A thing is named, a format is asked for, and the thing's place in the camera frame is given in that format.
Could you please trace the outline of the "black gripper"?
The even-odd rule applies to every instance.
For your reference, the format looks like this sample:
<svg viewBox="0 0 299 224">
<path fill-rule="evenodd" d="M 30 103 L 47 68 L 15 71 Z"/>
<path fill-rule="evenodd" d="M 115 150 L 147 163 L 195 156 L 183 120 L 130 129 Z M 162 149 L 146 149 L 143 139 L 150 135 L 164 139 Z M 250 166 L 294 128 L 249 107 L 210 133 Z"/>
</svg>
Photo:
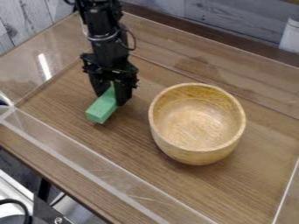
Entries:
<svg viewBox="0 0 299 224">
<path fill-rule="evenodd" d="M 138 83 L 138 68 L 128 56 L 134 48 L 128 46 L 126 35 L 91 42 L 92 52 L 80 55 L 83 72 L 88 75 L 95 94 L 100 97 L 111 82 L 115 86 L 116 105 L 123 106 L 132 97 L 132 88 Z"/>
</svg>

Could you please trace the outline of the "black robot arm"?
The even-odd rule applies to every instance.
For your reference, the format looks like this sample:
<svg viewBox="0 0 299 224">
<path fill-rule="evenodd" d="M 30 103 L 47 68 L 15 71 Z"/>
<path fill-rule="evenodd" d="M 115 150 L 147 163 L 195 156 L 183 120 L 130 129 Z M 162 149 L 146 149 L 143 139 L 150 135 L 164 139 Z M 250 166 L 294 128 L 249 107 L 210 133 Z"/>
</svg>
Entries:
<svg viewBox="0 0 299 224">
<path fill-rule="evenodd" d="M 64 0 L 75 6 L 92 52 L 80 55 L 83 72 L 88 74 L 91 86 L 100 97 L 110 87 L 115 88 L 116 105 L 123 106 L 132 97 L 138 84 L 138 67 L 130 62 L 130 52 L 136 48 L 128 44 L 131 31 L 120 22 L 123 7 L 119 0 Z"/>
</svg>

